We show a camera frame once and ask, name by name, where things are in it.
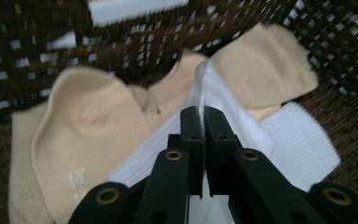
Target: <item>tan sock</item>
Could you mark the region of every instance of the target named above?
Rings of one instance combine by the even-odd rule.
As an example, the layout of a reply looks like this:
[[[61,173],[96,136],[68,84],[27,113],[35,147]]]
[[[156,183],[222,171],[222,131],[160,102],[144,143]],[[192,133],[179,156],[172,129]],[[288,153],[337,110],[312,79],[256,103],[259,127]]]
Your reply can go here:
[[[202,54],[185,49],[170,73],[149,88],[158,104],[157,114],[146,113],[154,129],[183,106],[194,83],[195,69],[205,59]]]
[[[12,114],[12,143],[9,181],[10,223],[54,223],[37,184],[31,161],[34,133],[46,109],[38,105]]]
[[[280,105],[318,85],[306,51],[278,25],[257,24],[211,60],[247,109]]]
[[[86,67],[63,71],[32,145],[34,171],[54,221],[67,223],[85,194],[151,133],[120,80]]]
[[[271,107],[266,107],[262,109],[247,109],[249,114],[251,114],[257,121],[261,122],[268,118],[269,116],[275,114],[282,108],[281,105],[274,105]]]

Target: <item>metal grommet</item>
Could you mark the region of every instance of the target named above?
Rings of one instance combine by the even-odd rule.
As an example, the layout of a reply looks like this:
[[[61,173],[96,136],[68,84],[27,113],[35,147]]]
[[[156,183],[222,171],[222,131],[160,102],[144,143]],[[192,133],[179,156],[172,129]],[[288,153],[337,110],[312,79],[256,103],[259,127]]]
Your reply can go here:
[[[182,157],[182,153],[178,151],[169,151],[165,154],[165,158],[169,161],[179,161]]]
[[[242,157],[248,161],[257,161],[258,155],[251,151],[242,152]]]
[[[113,193],[112,197],[105,199],[103,195],[109,192]],[[115,188],[102,189],[95,197],[95,201],[100,205],[107,205],[117,201],[119,195],[120,195],[119,191]]]
[[[351,197],[348,196],[348,194],[342,190],[334,188],[325,188],[324,197],[326,197],[326,199],[328,199],[330,202],[339,205],[350,205],[352,202]]]

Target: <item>dark brown wicker basket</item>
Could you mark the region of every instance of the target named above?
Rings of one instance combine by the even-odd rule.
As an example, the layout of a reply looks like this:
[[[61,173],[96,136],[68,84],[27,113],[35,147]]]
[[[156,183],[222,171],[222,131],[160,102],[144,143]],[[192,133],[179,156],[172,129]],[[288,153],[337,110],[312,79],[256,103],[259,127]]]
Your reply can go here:
[[[0,0],[0,223],[8,223],[10,113],[46,100],[62,69],[89,65],[147,87],[182,48],[212,55],[260,21],[285,25],[310,51],[320,86],[296,100],[324,126],[342,159],[326,180],[358,193],[358,1],[190,1],[92,27],[85,0]],[[75,48],[48,48],[67,32],[75,32]]]

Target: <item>sock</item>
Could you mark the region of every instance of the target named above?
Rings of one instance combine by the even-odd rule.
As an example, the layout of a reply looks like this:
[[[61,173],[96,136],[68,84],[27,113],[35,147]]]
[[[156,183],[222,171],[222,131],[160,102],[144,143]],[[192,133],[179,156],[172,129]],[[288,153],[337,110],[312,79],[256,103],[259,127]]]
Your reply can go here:
[[[46,104],[12,114],[8,208],[10,223],[54,223],[34,174],[31,144]]]
[[[151,133],[142,109],[120,80],[86,67],[63,71],[31,151],[54,221],[67,223],[85,194]]]
[[[318,85],[306,51],[278,25],[257,24],[218,50],[211,61],[247,109],[280,105]]]
[[[138,103],[138,106],[144,111],[144,113],[158,113],[157,100],[151,92],[144,87],[136,85],[129,85],[127,88],[132,93],[134,100]]]
[[[251,114],[257,121],[263,121],[269,116],[275,114],[282,108],[281,105],[273,105],[266,108],[261,109],[247,109],[246,111]]]
[[[199,53],[183,50],[181,59],[170,73],[149,88],[149,94],[154,96],[158,105],[158,113],[146,113],[154,129],[183,107],[194,83],[195,69],[205,59]]]

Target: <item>white fabric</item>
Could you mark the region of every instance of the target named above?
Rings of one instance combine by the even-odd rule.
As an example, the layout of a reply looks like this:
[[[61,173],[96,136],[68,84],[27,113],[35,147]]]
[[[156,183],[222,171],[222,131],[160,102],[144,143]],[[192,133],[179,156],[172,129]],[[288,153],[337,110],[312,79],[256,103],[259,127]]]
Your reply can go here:
[[[203,118],[205,105],[222,110],[244,147],[262,151],[296,187],[308,190],[338,164],[339,157],[317,121],[295,103],[257,123],[239,104],[211,62],[197,68],[195,84],[184,107],[197,105]],[[118,169],[109,181],[132,186],[150,175],[159,152],[166,148],[169,133],[180,132],[180,111],[153,133]],[[228,196],[209,197],[207,179],[203,198],[190,197],[189,224],[232,224]]]
[[[299,189],[309,191],[339,165],[339,156],[324,129],[301,105],[284,105],[262,126],[276,142],[269,159]]]

